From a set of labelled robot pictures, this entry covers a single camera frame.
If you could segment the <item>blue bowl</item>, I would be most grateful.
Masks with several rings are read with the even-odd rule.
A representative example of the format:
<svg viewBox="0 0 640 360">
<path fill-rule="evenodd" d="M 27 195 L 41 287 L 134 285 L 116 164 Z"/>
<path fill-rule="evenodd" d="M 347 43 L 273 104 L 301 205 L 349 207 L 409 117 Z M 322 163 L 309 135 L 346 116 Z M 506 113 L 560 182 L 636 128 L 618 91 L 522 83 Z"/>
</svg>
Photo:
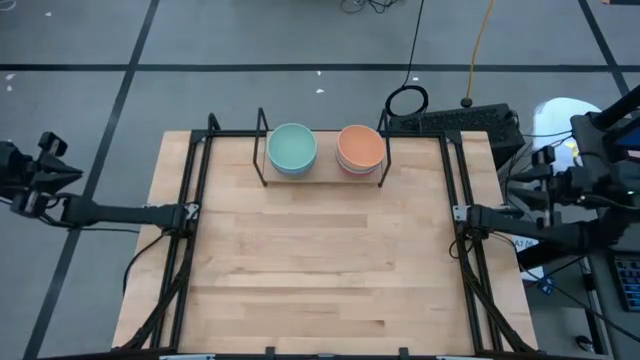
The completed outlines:
<svg viewBox="0 0 640 360">
<path fill-rule="evenodd" d="M 271 161 L 270 164 L 280 174 L 287 175 L 287 176 L 298 176 L 298 175 L 303 175 L 308 173 L 311 170 L 311 168 L 315 165 L 315 161 L 311 161 L 302 167 L 297 167 L 293 169 L 282 167 L 273 161 Z"/>
</svg>

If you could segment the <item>black frame wooden shelf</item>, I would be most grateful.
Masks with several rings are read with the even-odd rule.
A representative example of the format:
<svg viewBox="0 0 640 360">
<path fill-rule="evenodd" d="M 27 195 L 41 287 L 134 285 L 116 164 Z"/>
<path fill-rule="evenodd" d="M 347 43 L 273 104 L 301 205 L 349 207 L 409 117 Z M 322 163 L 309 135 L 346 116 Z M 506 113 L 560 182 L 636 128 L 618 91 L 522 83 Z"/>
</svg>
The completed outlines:
<svg viewBox="0 0 640 360">
<path fill-rule="evenodd" d="M 380 165 L 372 171 L 361 174 L 350 173 L 338 160 L 338 130 L 313 131 L 318 143 L 316 161 L 311 168 L 302 174 L 285 174 L 279 172 L 269 160 L 268 142 L 273 134 L 269 129 L 266 115 L 262 107 L 258 108 L 256 130 L 254 131 L 254 148 L 252 163 L 263 186 L 276 183 L 309 183 L 309 184 L 375 184 L 382 187 L 392 164 L 388 116 L 382 110 L 377 133 L 384 142 L 384 157 Z"/>
</svg>

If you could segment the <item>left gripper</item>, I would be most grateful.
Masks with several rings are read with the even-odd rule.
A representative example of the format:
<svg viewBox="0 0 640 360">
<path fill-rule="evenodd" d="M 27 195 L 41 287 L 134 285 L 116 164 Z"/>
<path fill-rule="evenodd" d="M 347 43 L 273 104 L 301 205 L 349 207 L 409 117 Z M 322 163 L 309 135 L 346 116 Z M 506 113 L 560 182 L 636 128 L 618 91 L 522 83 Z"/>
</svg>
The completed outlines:
<svg viewBox="0 0 640 360">
<path fill-rule="evenodd" d="M 39 147 L 40 154 L 34 158 L 23 154 L 11 141 L 0 141 L 0 198 L 12 200 L 29 190 L 55 194 L 82 177 L 82 170 L 54 155 L 44 155 L 50 152 L 49 144 L 41 141 Z M 41 169 L 53 173 L 38 173 Z"/>
</svg>

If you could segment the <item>teal bowl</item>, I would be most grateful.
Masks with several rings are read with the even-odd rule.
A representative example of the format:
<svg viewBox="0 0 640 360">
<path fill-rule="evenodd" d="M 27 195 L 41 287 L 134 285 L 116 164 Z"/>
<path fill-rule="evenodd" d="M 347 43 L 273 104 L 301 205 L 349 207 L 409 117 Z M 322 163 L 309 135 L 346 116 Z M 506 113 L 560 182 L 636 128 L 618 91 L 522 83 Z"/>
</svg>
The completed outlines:
<svg viewBox="0 0 640 360">
<path fill-rule="evenodd" d="M 286 123 L 271 132 L 267 141 L 269 161 L 293 169 L 316 161 L 318 143 L 313 132 L 298 123 Z"/>
</svg>

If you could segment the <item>black control keypad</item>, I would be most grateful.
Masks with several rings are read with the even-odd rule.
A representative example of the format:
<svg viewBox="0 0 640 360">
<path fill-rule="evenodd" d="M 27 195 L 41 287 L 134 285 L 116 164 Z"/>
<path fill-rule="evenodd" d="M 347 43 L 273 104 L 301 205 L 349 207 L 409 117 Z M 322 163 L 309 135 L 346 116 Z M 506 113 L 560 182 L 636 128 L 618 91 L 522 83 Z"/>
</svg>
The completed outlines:
<svg viewBox="0 0 640 360">
<path fill-rule="evenodd" d="M 627 312 L 640 312 L 640 252 L 613 252 L 612 276 Z"/>
</svg>

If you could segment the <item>orange bowl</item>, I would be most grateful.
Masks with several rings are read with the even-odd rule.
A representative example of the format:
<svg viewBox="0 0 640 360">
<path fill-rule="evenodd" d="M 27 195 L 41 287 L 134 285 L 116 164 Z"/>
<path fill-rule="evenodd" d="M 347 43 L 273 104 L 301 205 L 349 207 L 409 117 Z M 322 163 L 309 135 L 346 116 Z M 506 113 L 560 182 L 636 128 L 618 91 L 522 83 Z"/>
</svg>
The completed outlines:
<svg viewBox="0 0 640 360">
<path fill-rule="evenodd" d="M 379 133 L 364 125 L 345 127 L 338 136 L 337 152 L 342 163 L 356 171 L 377 167 L 386 154 Z"/>
</svg>

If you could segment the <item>cream bowl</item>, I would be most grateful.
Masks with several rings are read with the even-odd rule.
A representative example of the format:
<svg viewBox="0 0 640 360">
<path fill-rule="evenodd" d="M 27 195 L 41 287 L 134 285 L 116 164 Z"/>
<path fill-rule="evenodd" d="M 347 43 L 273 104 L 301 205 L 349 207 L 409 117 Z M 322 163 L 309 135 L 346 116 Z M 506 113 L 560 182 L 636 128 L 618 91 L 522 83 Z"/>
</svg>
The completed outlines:
<svg viewBox="0 0 640 360">
<path fill-rule="evenodd" d="M 339 164 L 339 166 L 341 167 L 341 169 L 345 172 L 345 173 L 349 173 L 349 174 L 353 174 L 353 175 L 368 175 L 371 174 L 375 171 L 377 171 L 378 169 L 380 169 L 382 167 L 382 164 L 378 164 L 376 166 L 370 167 L 370 168 L 366 168 L 364 170 L 357 170 L 357 169 L 353 169 L 351 167 L 349 167 L 340 157 L 339 154 L 336 154 L 336 161 Z"/>
</svg>

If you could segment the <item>white rounded object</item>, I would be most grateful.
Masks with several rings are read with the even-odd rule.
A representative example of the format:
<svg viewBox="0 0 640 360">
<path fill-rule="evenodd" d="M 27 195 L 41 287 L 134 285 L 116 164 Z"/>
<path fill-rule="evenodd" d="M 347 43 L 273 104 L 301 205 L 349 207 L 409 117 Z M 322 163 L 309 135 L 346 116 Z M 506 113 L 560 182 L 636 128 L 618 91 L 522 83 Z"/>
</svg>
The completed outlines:
<svg viewBox="0 0 640 360">
<path fill-rule="evenodd" d="M 568 97 L 557 97 L 539 104 L 533 115 L 530 133 L 533 148 L 537 150 L 570 139 L 573 116 L 600 111 L 600 108 L 589 102 Z"/>
</svg>

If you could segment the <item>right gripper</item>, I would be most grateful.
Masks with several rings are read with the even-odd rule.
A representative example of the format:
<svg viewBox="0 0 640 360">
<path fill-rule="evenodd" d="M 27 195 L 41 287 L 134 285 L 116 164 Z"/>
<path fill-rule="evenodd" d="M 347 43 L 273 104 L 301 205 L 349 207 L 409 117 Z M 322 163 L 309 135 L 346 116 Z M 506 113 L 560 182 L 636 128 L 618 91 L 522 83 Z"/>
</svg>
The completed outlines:
<svg viewBox="0 0 640 360">
<path fill-rule="evenodd" d="M 514 173 L 512 181 L 530 183 L 536 180 L 549 180 L 549 192 L 540 189 L 510 188 L 509 193 L 529 208 L 550 208 L 554 203 L 575 203 L 583 195 L 593 192 L 595 180 L 585 167 L 570 166 L 553 175 L 550 168 L 532 168 L 528 171 Z"/>
</svg>

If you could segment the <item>black equipment stand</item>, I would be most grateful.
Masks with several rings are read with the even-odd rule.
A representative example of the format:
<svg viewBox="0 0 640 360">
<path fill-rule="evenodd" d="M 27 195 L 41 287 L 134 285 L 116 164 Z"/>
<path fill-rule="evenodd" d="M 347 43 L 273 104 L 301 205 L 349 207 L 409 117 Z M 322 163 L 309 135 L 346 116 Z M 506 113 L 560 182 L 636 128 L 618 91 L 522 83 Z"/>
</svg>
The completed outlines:
<svg viewBox="0 0 640 360">
<path fill-rule="evenodd" d="M 640 85 L 600 112 L 571 118 L 594 192 L 640 208 Z"/>
</svg>

